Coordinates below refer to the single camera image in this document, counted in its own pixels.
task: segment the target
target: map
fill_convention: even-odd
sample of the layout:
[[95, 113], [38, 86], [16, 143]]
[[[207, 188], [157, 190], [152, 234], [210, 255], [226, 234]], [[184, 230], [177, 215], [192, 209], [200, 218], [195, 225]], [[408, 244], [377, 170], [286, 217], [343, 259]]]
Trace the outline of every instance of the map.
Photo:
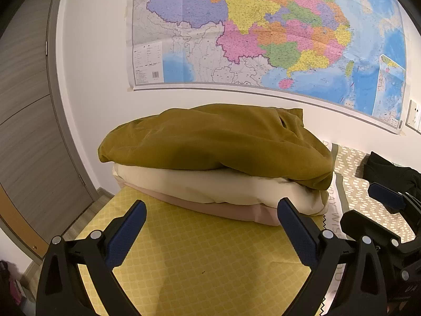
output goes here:
[[251, 86], [402, 125], [406, 51], [397, 0], [132, 0], [129, 7], [134, 89]]

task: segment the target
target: gray wooden door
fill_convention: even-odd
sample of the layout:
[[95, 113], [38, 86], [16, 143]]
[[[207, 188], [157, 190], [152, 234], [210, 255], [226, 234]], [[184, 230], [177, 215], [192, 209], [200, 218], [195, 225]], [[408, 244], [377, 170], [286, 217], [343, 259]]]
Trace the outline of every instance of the gray wooden door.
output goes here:
[[92, 203], [63, 142], [48, 86], [51, 0], [25, 0], [0, 38], [0, 183], [47, 243]]

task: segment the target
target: yellow bed sheet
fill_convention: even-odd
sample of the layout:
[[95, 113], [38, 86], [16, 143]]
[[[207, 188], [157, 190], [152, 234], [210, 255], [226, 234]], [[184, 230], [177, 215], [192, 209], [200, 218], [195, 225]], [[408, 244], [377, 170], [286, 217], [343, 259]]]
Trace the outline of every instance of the yellow bed sheet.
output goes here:
[[[105, 229], [138, 199], [146, 223], [113, 272], [142, 316], [279, 316], [309, 274], [282, 227], [197, 213], [127, 186], [79, 238]], [[321, 228], [323, 217], [313, 219]], [[107, 315], [83, 265], [81, 274], [95, 311]]]

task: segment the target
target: electrical outlet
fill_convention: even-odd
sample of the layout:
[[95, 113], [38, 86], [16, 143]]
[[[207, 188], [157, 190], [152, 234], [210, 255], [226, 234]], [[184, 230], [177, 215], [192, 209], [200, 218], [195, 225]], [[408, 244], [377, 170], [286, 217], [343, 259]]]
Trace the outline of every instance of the electrical outlet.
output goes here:
[[411, 100], [411, 102], [409, 103], [409, 113], [408, 119], [406, 120], [406, 125], [417, 131], [418, 127], [420, 127], [420, 120], [421, 106], [417, 104], [414, 100]]

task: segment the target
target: wooden floor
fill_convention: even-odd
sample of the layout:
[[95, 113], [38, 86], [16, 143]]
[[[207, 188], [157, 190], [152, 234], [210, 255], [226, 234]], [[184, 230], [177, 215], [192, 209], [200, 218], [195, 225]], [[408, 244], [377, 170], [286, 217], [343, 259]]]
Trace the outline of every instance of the wooden floor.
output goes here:
[[[102, 195], [98, 200], [91, 204], [91, 206], [73, 223], [73, 225], [64, 233], [63, 238], [66, 241], [74, 240], [87, 226], [87, 224], [94, 218], [98, 212], [104, 208], [111, 198]], [[39, 275], [41, 274], [42, 265], [38, 266], [34, 262], [31, 264], [32, 270], [36, 270], [31, 279], [29, 279], [27, 286], [34, 297], [37, 296]]]

